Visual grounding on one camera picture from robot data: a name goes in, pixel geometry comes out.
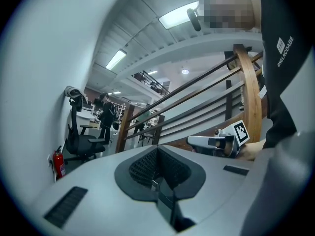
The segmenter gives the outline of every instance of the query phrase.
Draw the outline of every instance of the desk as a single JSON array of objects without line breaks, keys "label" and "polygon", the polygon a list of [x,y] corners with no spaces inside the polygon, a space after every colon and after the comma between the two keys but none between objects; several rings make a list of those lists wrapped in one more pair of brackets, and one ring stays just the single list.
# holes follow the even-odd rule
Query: desk
[{"label": "desk", "polygon": [[[116,167],[149,147],[127,150],[83,164],[41,192],[32,205],[33,211],[45,215],[67,191],[79,186],[88,189],[88,192],[67,220],[64,232],[78,236],[175,235],[176,231],[169,226],[154,202],[131,199],[115,182]],[[263,182],[271,153],[260,153],[254,162],[249,162],[165,147],[199,164],[206,172],[206,181],[198,194],[178,203],[183,216],[197,224],[182,233],[186,236],[208,232],[218,236],[239,235]],[[243,176],[224,171],[226,165],[250,171]]]},{"label": "desk", "polygon": [[[77,126],[78,126],[78,132],[81,134],[82,128],[80,125],[90,125],[90,120],[94,119],[95,116],[91,114],[90,111],[82,109],[81,112],[77,112]],[[89,134],[89,129],[87,128],[85,135]]]}]

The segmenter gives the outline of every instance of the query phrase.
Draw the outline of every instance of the black office chair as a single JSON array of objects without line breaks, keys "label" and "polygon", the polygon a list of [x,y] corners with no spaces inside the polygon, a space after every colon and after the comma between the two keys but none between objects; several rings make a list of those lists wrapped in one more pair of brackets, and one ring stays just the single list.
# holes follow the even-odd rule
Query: black office chair
[{"label": "black office chair", "polygon": [[68,161],[89,161],[89,157],[93,156],[96,158],[96,153],[105,151],[103,143],[104,139],[96,139],[95,136],[85,136],[84,132],[87,128],[93,128],[88,125],[80,125],[82,127],[81,134],[79,135],[77,127],[77,111],[82,108],[82,98],[77,97],[75,99],[70,99],[70,105],[72,106],[71,110],[71,121],[72,127],[69,129],[68,138],[65,141],[66,149],[70,154],[76,155],[75,157],[68,158],[64,160],[65,164],[68,164]]},{"label": "black office chair", "polygon": [[150,139],[154,139],[154,136],[155,136],[155,133],[156,133],[156,129],[155,130],[151,130],[149,131],[148,133],[144,133],[144,134],[141,134],[140,137],[139,137],[139,141],[138,143],[142,140],[142,146],[143,146],[143,141],[144,139],[146,139],[147,137],[149,137],[149,140],[147,141],[147,143],[149,143]]}]

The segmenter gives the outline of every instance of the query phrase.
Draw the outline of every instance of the staircase railing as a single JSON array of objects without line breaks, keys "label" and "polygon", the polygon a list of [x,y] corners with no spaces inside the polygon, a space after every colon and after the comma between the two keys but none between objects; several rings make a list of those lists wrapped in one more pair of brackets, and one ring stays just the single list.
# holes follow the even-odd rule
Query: staircase railing
[{"label": "staircase railing", "polygon": [[133,77],[162,96],[169,94],[169,91],[146,71],[136,73]]},{"label": "staircase railing", "polygon": [[[125,115],[121,124],[121,128],[120,128],[120,133],[119,133],[119,137],[118,137],[118,144],[116,146],[116,152],[121,152],[124,151],[125,149],[125,143],[127,139],[136,137],[138,135],[144,134],[144,133],[148,133],[150,131],[156,130],[155,132],[155,138],[153,140],[153,144],[158,144],[159,138],[160,137],[166,137],[169,136],[171,134],[175,134],[178,132],[181,132],[183,130],[198,126],[199,124],[201,124],[202,122],[206,122],[209,121],[221,114],[223,114],[226,110],[221,111],[218,114],[215,114],[214,116],[209,117],[206,120],[200,121],[198,123],[192,124],[190,126],[187,126],[185,128],[182,128],[180,130],[175,130],[171,133],[167,133],[167,134],[163,134],[165,131],[168,131],[170,129],[173,129],[175,127],[179,127],[181,125],[187,124],[188,122],[191,122],[193,120],[197,120],[198,118],[205,116],[207,114],[209,114],[210,112],[213,112],[217,109],[219,109],[220,107],[224,106],[227,104],[227,102],[232,102],[233,100],[237,99],[238,97],[240,97],[240,95],[237,95],[235,97],[232,97],[232,93],[239,90],[241,87],[243,87],[243,94],[244,94],[244,114],[242,115],[242,118],[244,120],[245,126],[247,128],[247,131],[250,135],[250,142],[257,142],[259,141],[260,138],[260,129],[261,129],[261,102],[260,102],[260,98],[258,96],[259,93],[259,87],[258,87],[258,81],[256,78],[256,73],[255,70],[253,68],[253,63],[256,62],[257,60],[259,60],[260,58],[262,58],[263,53],[259,53],[256,56],[250,58],[248,53],[251,50],[251,47],[247,47],[245,48],[243,45],[234,45],[234,55],[230,56],[229,58],[227,58],[226,60],[220,62],[219,64],[217,64],[216,66],[212,67],[211,69],[209,69],[208,71],[204,72],[203,74],[197,76],[196,78],[193,78],[192,80],[188,81],[187,83],[183,84],[182,86],[180,86],[179,88],[175,89],[174,91],[170,92],[169,94],[167,94],[165,97],[163,97],[162,99],[158,100],[157,102],[155,102],[154,104],[152,104],[151,106],[149,106],[148,108],[140,111],[139,113],[135,114],[134,116],[132,116],[133,111],[134,111],[134,106],[133,105],[129,105],[126,107],[125,110]],[[229,64],[230,62],[236,60],[238,67],[236,67],[235,69],[225,73],[224,75],[216,78],[215,80],[213,80],[209,85],[206,86],[202,86],[201,88],[189,93],[188,95],[182,97],[181,99],[175,101],[174,103],[164,107],[163,109],[159,110],[158,112],[150,115],[149,117],[145,118],[142,121],[138,121],[136,124],[134,125],[130,125],[131,121],[136,119],[137,117],[139,117],[140,115],[142,115],[143,113],[147,112],[148,110],[156,107],[157,105],[163,103],[164,101],[166,101],[167,99],[171,98],[172,96],[182,92],[184,89],[190,87],[191,85],[197,83],[198,81],[204,79],[205,77],[209,76],[210,74],[212,74],[213,72],[217,71],[218,69],[220,69],[221,67]],[[225,91],[217,94],[215,97],[210,98],[209,100],[203,102],[202,104],[199,104],[187,111],[184,111],[183,113],[172,117],[170,119],[167,119],[164,121],[164,116],[161,115],[162,113],[171,110],[172,108],[182,104],[183,102],[201,94],[202,92],[212,88],[213,86],[217,85],[218,83],[226,80],[227,78],[231,77],[232,75],[238,73],[241,77],[241,81],[229,88],[227,88]],[[162,127],[164,127],[165,125],[169,125],[175,121],[178,121],[182,118],[188,117],[196,112],[199,112],[213,104],[215,104],[216,102],[219,102],[220,100],[229,97],[230,99],[232,99],[232,101],[227,101],[219,106],[216,106],[215,108],[207,111],[206,113],[202,113],[201,115],[194,117],[186,122],[180,123],[180,124],[176,124],[172,127],[169,127],[167,129],[162,130]],[[231,105],[231,103],[229,104],[230,106],[228,107],[229,109],[233,106],[236,106],[236,104]],[[128,131],[135,128],[136,126],[142,124],[142,123],[146,123],[148,120],[159,116],[159,120],[158,120],[158,124],[152,127],[149,127],[147,129],[144,129],[136,134],[131,134],[128,135]]]}]

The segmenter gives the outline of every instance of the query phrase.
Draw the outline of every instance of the fire extinguisher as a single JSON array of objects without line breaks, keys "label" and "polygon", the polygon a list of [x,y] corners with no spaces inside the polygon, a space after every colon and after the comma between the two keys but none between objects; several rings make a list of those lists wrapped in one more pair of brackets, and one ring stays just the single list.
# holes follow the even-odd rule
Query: fire extinguisher
[{"label": "fire extinguisher", "polygon": [[63,155],[61,154],[61,146],[58,147],[57,150],[55,150],[55,153],[53,155],[53,161],[57,173],[57,179],[60,179],[65,176],[65,168],[64,168],[64,162],[63,162]]}]

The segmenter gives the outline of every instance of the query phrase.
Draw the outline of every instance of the ceiling light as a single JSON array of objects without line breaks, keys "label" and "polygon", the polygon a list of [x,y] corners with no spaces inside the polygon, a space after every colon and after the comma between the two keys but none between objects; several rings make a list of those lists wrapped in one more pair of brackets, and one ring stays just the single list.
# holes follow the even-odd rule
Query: ceiling light
[{"label": "ceiling light", "polygon": [[117,65],[118,62],[121,61],[125,56],[126,56],[126,52],[124,52],[123,50],[118,50],[118,52],[116,52],[116,54],[107,64],[106,69],[112,70],[113,67]]},{"label": "ceiling light", "polygon": [[149,72],[148,74],[151,75],[151,74],[154,74],[154,73],[157,73],[158,71],[153,71],[153,72]]},{"label": "ceiling light", "polygon": [[188,9],[195,9],[198,6],[198,2],[192,2],[190,4],[179,7],[164,16],[159,18],[159,21],[165,27],[165,29],[171,29],[174,26],[180,25],[182,23],[188,22],[189,17],[187,14]]}]

